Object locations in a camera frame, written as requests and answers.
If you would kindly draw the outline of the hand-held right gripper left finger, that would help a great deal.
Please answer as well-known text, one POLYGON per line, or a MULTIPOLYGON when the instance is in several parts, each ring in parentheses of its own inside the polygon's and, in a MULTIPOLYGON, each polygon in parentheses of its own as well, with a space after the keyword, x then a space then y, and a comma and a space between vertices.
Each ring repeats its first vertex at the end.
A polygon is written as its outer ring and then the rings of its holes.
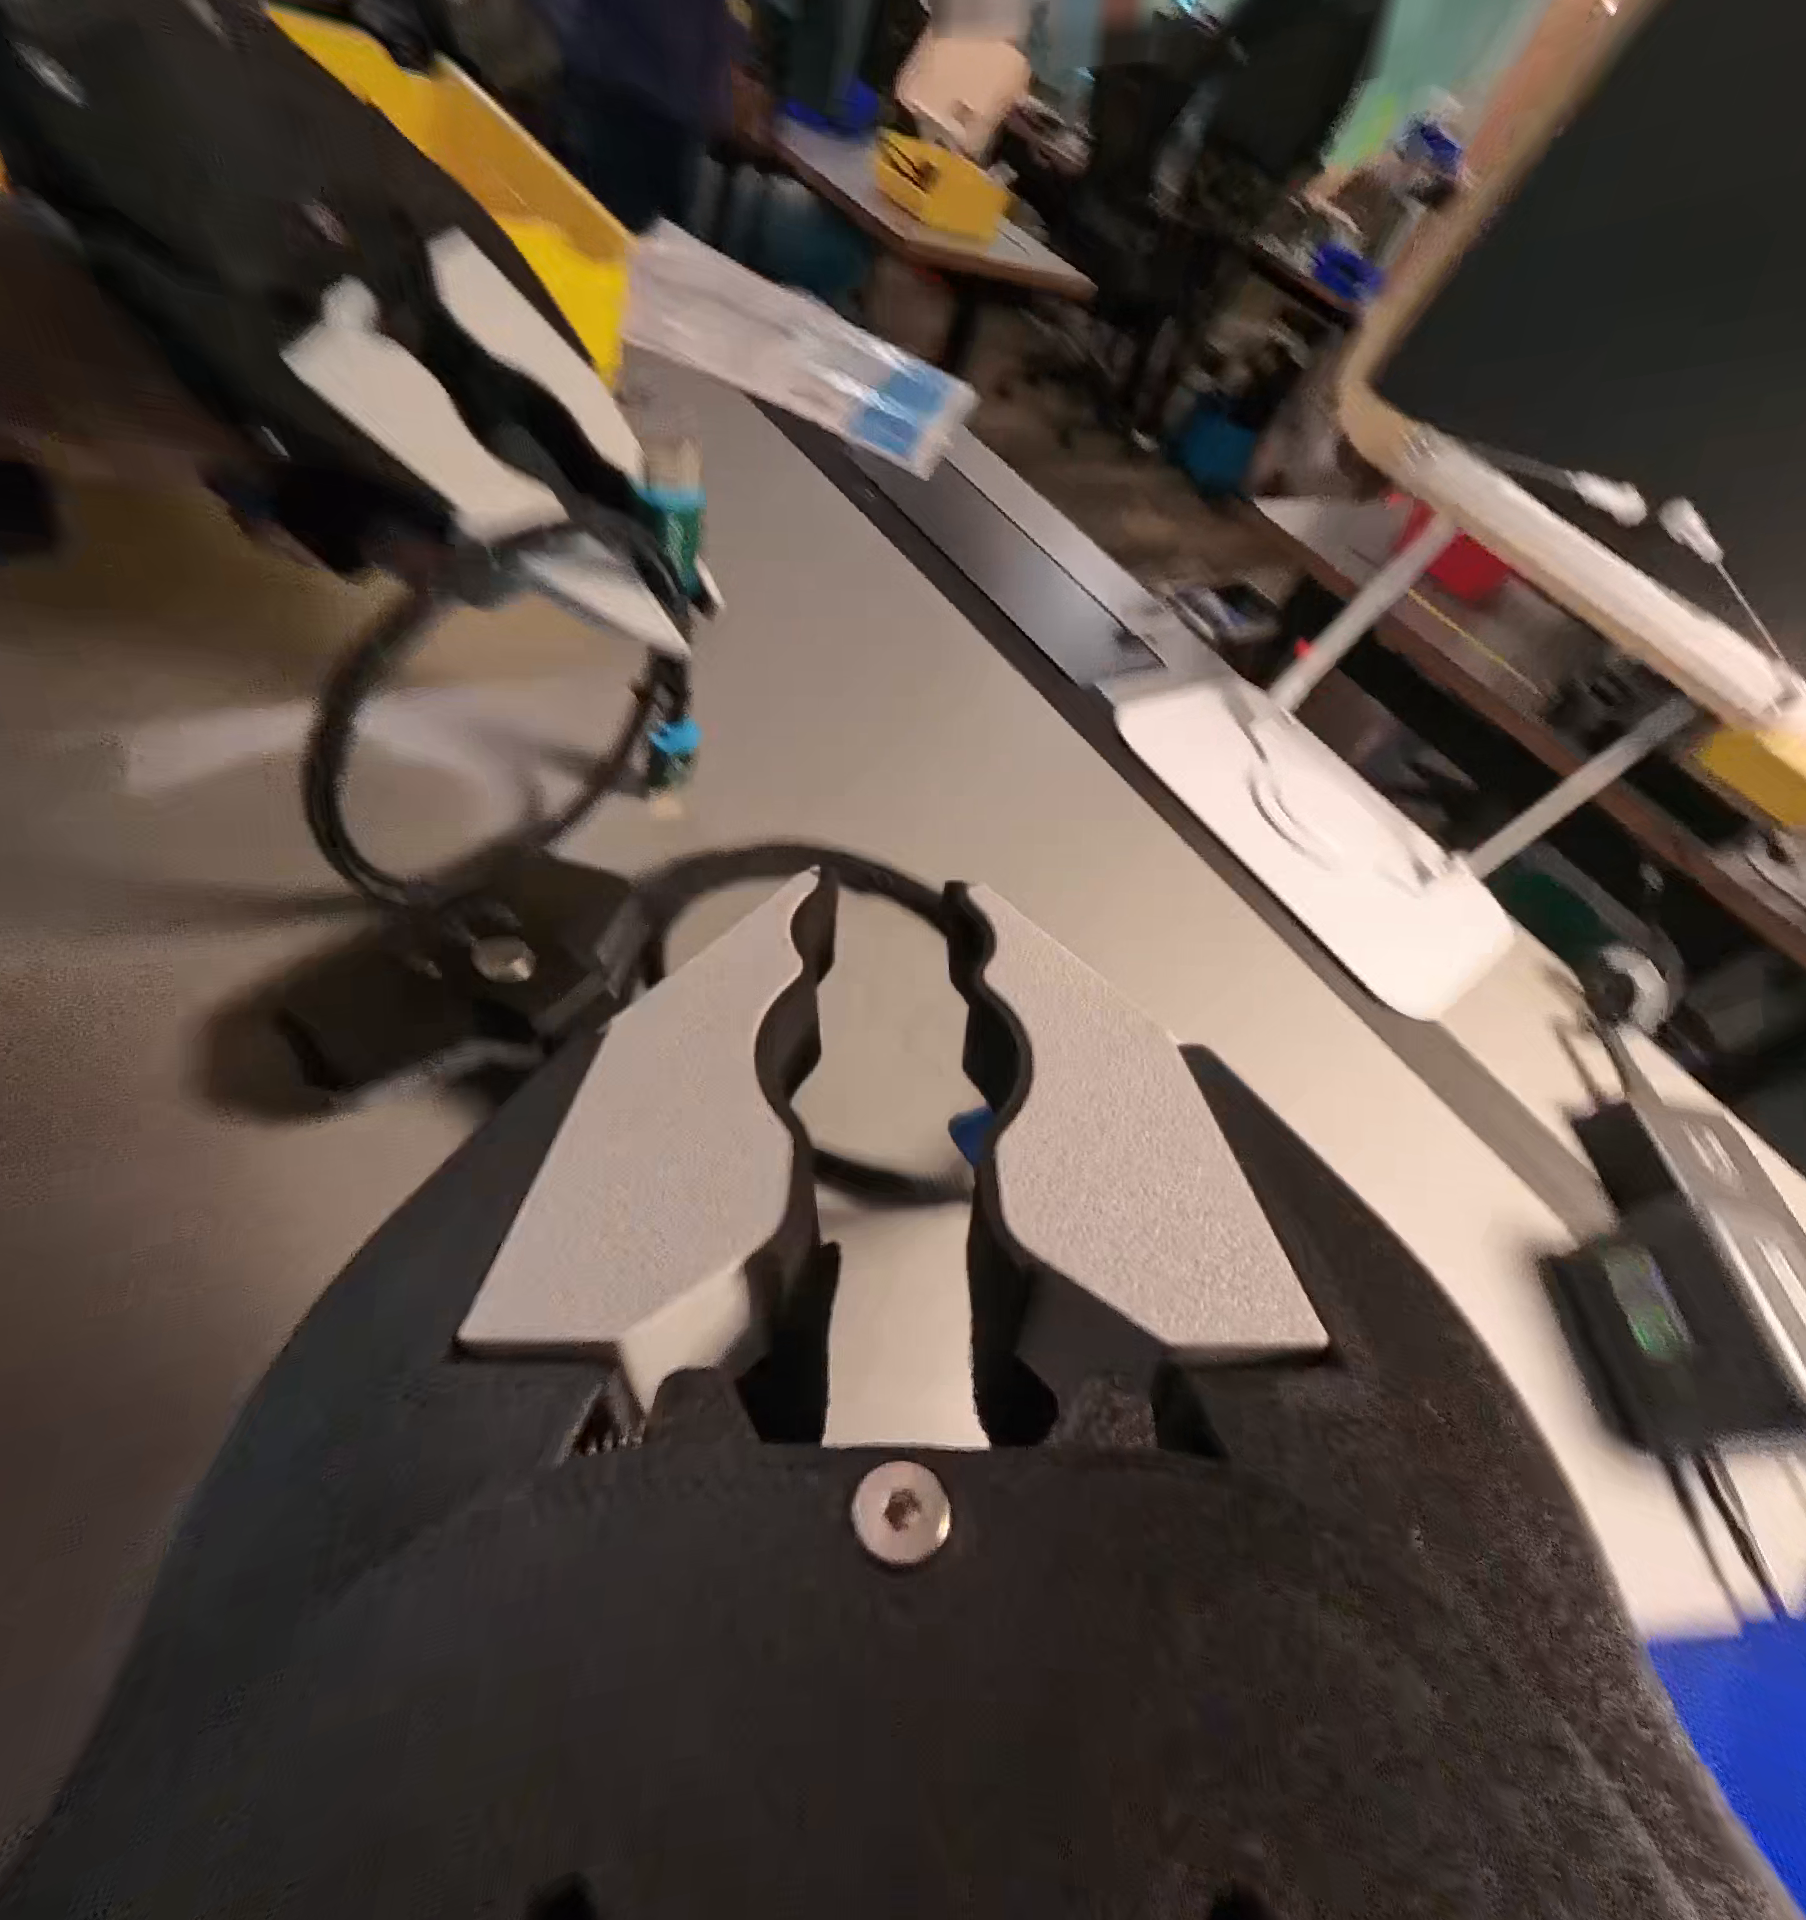
POLYGON ((795 1095, 819 1064, 836 883, 787 879, 608 1022, 459 1324, 459 1354, 582 1359, 632 1417, 684 1372, 819 1442, 839 1256, 795 1095))

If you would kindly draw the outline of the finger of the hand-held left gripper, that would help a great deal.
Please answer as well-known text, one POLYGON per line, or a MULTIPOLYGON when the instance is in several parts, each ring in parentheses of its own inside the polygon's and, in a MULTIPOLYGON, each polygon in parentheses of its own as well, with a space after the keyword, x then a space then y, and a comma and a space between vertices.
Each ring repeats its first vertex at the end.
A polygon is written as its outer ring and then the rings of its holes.
MULTIPOLYGON (((476 345, 451 320, 452 344, 476 345)), ((476 345, 485 366, 500 366, 476 345)), ((285 369, 446 500, 452 533, 500 563, 509 590, 534 590, 577 619, 661 660, 692 655, 693 610, 673 610, 634 563, 634 540, 588 530, 585 506, 497 457, 459 414, 446 381, 382 326, 364 282, 336 282, 285 350, 285 369)))
POLYGON ((585 445, 628 484, 646 479, 646 452, 610 384, 459 227, 428 242, 436 296, 488 360, 524 375, 577 427, 585 445))

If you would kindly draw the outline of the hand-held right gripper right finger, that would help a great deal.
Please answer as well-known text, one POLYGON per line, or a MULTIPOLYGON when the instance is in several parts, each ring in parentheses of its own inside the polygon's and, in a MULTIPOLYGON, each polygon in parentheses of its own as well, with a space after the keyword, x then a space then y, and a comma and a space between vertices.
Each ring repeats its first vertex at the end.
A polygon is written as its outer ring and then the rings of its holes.
POLYGON ((950 883, 941 907, 982 1113, 966 1271, 987 1442, 1048 1442, 1099 1402, 1155 1441, 1206 1374, 1322 1362, 1322 1319, 1170 1029, 996 888, 950 883))

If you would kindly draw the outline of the yellow plastic bin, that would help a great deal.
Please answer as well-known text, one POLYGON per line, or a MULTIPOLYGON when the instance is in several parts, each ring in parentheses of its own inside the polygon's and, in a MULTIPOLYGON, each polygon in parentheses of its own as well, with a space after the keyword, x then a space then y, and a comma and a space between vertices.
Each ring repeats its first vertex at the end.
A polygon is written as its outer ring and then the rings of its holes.
MULTIPOLYGON (((459 186, 459 230, 585 350, 613 391, 628 279, 626 230, 446 54, 401 59, 370 26, 336 22, 315 4, 257 7, 459 186)), ((476 345, 452 344, 437 296, 428 321, 424 363, 446 391, 529 391, 524 375, 485 366, 476 345)))

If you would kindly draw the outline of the black hdmi switch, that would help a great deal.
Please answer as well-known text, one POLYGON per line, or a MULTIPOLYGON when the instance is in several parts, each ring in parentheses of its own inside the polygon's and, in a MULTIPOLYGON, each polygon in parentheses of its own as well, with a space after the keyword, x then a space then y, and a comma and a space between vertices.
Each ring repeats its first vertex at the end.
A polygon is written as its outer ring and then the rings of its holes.
POLYGON ((534 1071, 622 1011, 646 943, 628 877, 519 853, 296 973, 273 1026, 307 1086, 336 1104, 534 1071))

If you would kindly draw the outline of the large blue plastic bin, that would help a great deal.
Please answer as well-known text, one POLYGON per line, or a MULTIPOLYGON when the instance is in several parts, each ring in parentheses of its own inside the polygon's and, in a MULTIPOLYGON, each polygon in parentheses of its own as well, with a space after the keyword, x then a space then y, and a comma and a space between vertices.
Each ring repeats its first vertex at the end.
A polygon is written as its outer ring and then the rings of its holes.
POLYGON ((1806 1615, 1647 1642, 1671 1705, 1806 1915, 1806 1615))

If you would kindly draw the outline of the clear plastic bag blue label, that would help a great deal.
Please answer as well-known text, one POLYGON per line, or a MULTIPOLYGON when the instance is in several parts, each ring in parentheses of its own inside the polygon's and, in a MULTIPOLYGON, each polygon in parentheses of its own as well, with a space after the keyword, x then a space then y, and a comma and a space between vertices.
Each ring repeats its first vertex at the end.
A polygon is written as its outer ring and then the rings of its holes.
POLYGON ((626 345, 714 378, 914 478, 977 409, 975 384, 766 279, 680 227, 628 247, 626 345))

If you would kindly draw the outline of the small yellow bin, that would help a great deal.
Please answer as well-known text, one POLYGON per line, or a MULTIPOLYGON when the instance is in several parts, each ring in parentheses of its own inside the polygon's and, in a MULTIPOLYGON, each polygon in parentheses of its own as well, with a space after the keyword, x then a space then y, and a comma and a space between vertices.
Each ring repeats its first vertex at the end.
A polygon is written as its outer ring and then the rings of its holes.
POLYGON ((890 129, 872 141, 872 186, 902 218, 966 247, 991 244, 1009 208, 1009 186, 999 172, 890 129))

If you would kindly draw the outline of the dark grey desk panel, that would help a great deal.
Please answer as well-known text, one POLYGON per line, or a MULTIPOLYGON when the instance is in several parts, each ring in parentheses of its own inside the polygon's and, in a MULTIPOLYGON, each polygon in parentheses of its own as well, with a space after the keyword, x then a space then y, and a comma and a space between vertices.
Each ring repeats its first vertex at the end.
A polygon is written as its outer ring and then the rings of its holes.
POLYGON ((754 411, 1057 713, 1093 730, 1093 709, 1170 686, 1167 664, 1081 563, 1054 558, 953 463, 914 478, 772 403, 754 411))

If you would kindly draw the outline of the black power adapter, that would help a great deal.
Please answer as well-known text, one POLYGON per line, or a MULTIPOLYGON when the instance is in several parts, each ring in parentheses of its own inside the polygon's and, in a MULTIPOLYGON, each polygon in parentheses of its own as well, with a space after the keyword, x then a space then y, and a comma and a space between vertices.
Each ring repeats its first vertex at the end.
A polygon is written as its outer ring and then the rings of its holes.
POLYGON ((1662 1101, 1611 1101, 1570 1119, 1614 1213, 1665 1195, 1729 1205, 1775 1199, 1769 1175, 1738 1128, 1662 1101))

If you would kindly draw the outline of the grey power bank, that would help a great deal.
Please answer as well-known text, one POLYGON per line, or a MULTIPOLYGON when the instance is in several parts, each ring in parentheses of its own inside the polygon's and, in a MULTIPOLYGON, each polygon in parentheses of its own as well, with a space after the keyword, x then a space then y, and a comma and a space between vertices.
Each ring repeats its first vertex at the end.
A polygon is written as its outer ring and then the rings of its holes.
POLYGON ((1662 1193, 1541 1262, 1602 1426, 1662 1457, 1806 1450, 1806 1237, 1662 1193))

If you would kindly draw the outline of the blue trash bin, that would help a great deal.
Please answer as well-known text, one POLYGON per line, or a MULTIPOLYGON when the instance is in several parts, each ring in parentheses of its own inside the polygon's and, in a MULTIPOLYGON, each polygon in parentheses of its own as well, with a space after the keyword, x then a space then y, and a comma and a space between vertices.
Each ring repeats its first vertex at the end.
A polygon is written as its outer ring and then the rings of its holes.
POLYGON ((1164 440, 1167 460, 1200 497, 1246 497, 1269 420, 1272 406, 1252 397, 1194 397, 1164 440))

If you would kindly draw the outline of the red plastic bin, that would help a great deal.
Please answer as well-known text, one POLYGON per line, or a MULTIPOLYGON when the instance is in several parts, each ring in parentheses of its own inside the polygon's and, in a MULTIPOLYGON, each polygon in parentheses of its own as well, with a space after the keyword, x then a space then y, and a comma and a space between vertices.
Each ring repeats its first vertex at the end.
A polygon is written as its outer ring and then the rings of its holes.
MULTIPOLYGON (((1431 518, 1432 511, 1425 500, 1410 500, 1392 555, 1416 546, 1431 518)), ((1473 537, 1453 533, 1443 551, 1432 555, 1422 582, 1461 606, 1488 607, 1511 582, 1516 582, 1516 573, 1473 537)))

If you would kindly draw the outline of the black office chair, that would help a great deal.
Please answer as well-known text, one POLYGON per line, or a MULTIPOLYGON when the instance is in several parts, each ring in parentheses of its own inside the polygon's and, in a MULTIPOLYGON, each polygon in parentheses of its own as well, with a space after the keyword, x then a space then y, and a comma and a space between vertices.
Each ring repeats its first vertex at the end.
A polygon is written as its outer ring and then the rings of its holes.
POLYGON ((1275 208, 1319 171, 1386 37, 1389 4, 1230 4, 1158 22, 1087 93, 1087 159, 1054 251, 1126 344, 1114 417, 1158 432, 1170 387, 1275 208))

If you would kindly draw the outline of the yellow box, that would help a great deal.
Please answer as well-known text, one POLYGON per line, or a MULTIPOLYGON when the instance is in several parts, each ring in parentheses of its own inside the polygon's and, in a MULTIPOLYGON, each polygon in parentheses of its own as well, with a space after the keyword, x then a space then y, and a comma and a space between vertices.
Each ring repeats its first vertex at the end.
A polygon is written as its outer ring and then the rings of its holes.
POLYGON ((1683 764, 1742 818, 1806 831, 1806 736, 1713 728, 1686 748, 1683 764))

